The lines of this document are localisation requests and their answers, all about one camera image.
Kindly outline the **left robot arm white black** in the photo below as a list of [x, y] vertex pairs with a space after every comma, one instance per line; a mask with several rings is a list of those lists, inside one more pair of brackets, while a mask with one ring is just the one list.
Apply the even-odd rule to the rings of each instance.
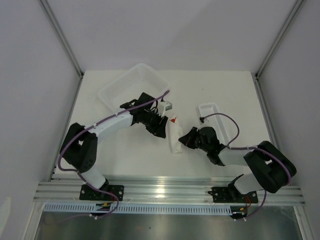
[[73, 123], [64, 138], [57, 167], [63, 168], [65, 160], [72, 167], [70, 172], [76, 173], [91, 188], [91, 194], [97, 200], [103, 200], [109, 193], [109, 182], [95, 166], [98, 145], [107, 137], [119, 130], [142, 124], [153, 136], [166, 138], [168, 117], [165, 113], [172, 109], [172, 104], [164, 100], [164, 96], [154, 98], [143, 92], [139, 98], [120, 105], [116, 112], [92, 125]]

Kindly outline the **white paper napkin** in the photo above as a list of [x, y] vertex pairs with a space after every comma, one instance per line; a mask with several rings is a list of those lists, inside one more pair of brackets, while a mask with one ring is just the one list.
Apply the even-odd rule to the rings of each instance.
[[[173, 123], [170, 121], [171, 118], [177, 117], [177, 122]], [[182, 143], [179, 141], [179, 138], [183, 136], [183, 129], [180, 126], [179, 117], [177, 114], [173, 115], [168, 120], [168, 139], [169, 139], [169, 146], [170, 150], [173, 154], [181, 153], [182, 150]]]

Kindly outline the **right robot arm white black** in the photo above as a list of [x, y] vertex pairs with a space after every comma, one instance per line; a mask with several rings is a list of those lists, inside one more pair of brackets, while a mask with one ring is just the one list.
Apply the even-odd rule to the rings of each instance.
[[297, 173], [295, 165], [266, 140], [252, 147], [230, 147], [220, 143], [213, 127], [206, 126], [193, 127], [179, 142], [189, 149], [204, 151], [214, 165], [249, 167], [249, 174], [237, 176], [228, 186], [212, 187], [209, 194], [214, 202], [239, 203], [257, 191], [274, 194], [290, 184]]

